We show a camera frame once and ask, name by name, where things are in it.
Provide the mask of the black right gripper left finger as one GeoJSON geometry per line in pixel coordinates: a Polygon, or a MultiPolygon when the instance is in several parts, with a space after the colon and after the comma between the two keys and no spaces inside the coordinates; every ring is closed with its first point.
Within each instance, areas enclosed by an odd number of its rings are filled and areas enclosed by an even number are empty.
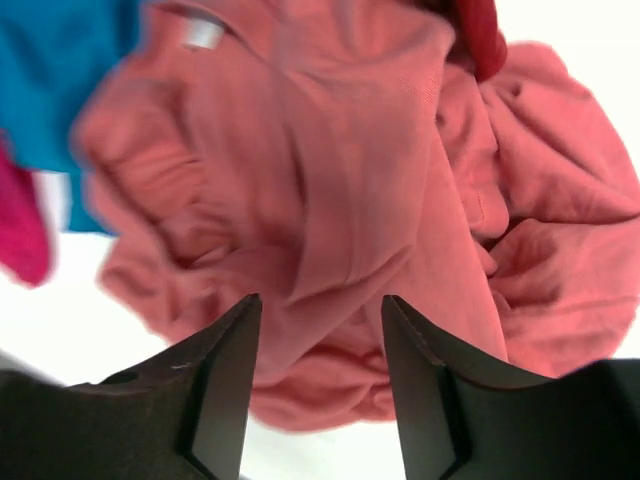
{"type": "Polygon", "coordinates": [[[260,331],[257,295],[98,384],[1,360],[5,479],[236,479],[260,331]]]}

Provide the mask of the salmon pink t-shirt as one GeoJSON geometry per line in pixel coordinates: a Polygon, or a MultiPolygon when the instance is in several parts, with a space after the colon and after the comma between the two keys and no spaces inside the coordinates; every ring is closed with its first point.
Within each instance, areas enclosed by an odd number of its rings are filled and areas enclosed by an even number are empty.
{"type": "Polygon", "coordinates": [[[419,1],[156,1],[77,119],[101,280],[178,342],[263,301],[253,414],[394,416],[385,295],[556,377],[612,355],[639,302],[639,182],[549,47],[479,82],[419,1]]]}

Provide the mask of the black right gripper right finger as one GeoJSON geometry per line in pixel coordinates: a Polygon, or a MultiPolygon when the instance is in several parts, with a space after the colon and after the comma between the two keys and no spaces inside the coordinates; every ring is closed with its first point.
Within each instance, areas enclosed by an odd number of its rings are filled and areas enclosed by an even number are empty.
{"type": "Polygon", "coordinates": [[[558,379],[505,363],[400,297],[382,302],[409,480],[639,476],[639,364],[600,360],[558,379]]]}

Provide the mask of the magenta pink t-shirt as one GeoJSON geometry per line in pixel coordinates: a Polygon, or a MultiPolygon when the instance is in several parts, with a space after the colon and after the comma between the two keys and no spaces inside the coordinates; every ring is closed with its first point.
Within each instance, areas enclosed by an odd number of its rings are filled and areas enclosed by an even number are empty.
{"type": "Polygon", "coordinates": [[[14,160],[1,132],[1,266],[29,288],[43,285],[53,266],[48,225],[34,173],[14,160]]]}

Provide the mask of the dark red t-shirt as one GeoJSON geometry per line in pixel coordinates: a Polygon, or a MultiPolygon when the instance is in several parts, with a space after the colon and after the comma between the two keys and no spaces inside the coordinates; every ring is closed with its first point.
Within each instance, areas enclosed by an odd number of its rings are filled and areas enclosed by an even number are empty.
{"type": "Polygon", "coordinates": [[[494,0],[419,1],[444,15],[462,36],[474,76],[484,82],[495,76],[507,59],[507,45],[499,25],[494,0]]]}

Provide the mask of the teal blue t-shirt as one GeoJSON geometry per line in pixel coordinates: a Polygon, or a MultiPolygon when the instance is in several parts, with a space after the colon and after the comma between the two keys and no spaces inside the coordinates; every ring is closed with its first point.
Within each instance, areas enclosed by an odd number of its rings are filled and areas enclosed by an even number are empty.
{"type": "Polygon", "coordinates": [[[131,0],[1,4],[1,127],[20,166],[66,176],[71,232],[105,231],[86,209],[69,134],[104,75],[136,46],[139,12],[131,0]]]}

